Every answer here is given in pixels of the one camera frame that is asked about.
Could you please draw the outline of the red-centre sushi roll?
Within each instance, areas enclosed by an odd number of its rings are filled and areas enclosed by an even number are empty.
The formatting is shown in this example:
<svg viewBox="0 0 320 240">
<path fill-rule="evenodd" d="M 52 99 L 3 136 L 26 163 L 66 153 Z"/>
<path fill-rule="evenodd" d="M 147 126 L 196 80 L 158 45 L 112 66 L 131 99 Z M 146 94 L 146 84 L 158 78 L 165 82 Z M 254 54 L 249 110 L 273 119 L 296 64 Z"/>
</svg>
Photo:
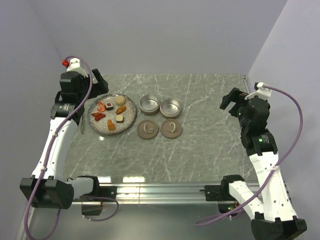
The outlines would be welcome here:
<svg viewBox="0 0 320 240">
<path fill-rule="evenodd" d="M 106 111 L 111 111 L 111 110 L 113 110 L 113 109 L 114 109 L 114 105 L 113 105 L 112 102 L 107 102 L 107 103 L 105 103 L 105 110 L 106 110 Z"/>
</svg>

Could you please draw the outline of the beige steamed bun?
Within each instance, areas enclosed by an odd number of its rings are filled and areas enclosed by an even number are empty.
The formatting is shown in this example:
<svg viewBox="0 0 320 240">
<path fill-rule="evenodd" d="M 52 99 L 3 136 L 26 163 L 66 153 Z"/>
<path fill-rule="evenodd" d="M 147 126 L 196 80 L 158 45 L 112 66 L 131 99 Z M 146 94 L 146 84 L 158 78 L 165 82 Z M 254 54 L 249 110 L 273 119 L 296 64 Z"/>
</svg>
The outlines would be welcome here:
<svg viewBox="0 0 320 240">
<path fill-rule="evenodd" d="M 126 98 L 123 95 L 118 95 L 115 97 L 115 104 L 122 106 L 126 103 Z"/>
</svg>

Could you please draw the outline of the orange fried piece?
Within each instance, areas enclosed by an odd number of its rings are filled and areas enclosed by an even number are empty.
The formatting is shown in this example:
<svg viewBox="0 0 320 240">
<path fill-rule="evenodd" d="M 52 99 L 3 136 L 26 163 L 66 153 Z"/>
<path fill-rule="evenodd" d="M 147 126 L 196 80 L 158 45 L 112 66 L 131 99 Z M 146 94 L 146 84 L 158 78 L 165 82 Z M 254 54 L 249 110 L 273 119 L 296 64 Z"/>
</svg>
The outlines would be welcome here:
<svg viewBox="0 0 320 240">
<path fill-rule="evenodd" d="M 116 129 L 116 126 L 111 119 L 107 120 L 107 128 L 109 131 L 114 131 Z"/>
<path fill-rule="evenodd" d="M 127 109 L 127 107 L 125 105 L 120 106 L 117 110 L 116 110 L 116 114 L 122 114 L 125 110 Z"/>
</svg>

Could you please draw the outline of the white-topped sushi piece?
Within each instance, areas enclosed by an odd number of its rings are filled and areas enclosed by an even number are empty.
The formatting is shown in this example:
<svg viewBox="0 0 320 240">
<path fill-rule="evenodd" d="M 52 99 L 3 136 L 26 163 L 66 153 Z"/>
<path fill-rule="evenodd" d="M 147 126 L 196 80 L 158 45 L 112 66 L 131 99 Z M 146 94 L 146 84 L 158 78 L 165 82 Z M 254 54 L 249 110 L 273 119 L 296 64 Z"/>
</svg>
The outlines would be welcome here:
<svg viewBox="0 0 320 240">
<path fill-rule="evenodd" d="M 122 114 L 116 115 L 115 121 L 116 121 L 117 123 L 123 123 L 123 122 L 124 122 L 124 116 L 123 116 Z"/>
</svg>

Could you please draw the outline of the orange shrimp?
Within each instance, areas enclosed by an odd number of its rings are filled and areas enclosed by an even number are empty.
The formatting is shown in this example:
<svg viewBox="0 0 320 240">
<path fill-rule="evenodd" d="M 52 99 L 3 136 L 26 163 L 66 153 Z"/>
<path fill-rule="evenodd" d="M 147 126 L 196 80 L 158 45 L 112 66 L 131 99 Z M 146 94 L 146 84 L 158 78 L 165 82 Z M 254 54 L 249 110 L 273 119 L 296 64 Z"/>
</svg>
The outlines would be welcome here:
<svg viewBox="0 0 320 240">
<path fill-rule="evenodd" d="M 107 110 L 106 105 L 104 103 L 102 103 L 101 101 L 99 101 L 97 110 L 100 113 L 105 112 Z"/>
</svg>

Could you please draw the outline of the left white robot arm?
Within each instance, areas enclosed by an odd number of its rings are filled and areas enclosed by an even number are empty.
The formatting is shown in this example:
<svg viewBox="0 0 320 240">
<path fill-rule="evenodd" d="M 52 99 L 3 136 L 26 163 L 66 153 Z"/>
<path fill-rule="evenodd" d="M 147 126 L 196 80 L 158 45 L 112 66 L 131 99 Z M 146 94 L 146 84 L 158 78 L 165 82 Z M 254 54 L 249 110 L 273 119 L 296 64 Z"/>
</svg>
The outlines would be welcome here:
<svg viewBox="0 0 320 240">
<path fill-rule="evenodd" d="M 85 196 L 96 201 L 101 195 L 96 176 L 82 175 L 74 180 L 64 179 L 64 165 L 71 141 L 84 114 L 85 97 L 89 99 L 108 93 L 108 83 L 98 69 L 97 80 L 78 71 L 66 71 L 60 76 L 50 112 L 50 130 L 40 160 L 29 178 L 22 178 L 19 188 L 34 208 L 68 209 L 73 200 Z"/>
</svg>

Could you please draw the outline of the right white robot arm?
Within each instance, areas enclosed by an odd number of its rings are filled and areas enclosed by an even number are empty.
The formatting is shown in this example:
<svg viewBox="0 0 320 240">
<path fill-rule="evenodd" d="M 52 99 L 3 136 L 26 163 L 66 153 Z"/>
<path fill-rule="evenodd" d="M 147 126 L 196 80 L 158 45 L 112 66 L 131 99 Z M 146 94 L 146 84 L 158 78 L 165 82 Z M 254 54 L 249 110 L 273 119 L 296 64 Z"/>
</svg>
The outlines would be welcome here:
<svg viewBox="0 0 320 240">
<path fill-rule="evenodd" d="M 279 151 L 267 129 L 271 90 L 258 87 L 247 94 L 233 88 L 222 98 L 220 109 L 229 110 L 240 125 L 240 139 L 257 175 L 259 190 L 253 193 L 240 175 L 224 176 L 220 194 L 238 202 L 236 211 L 244 210 L 251 220 L 256 240 L 294 240 L 307 230 L 307 223 L 294 210 L 282 178 Z"/>
</svg>

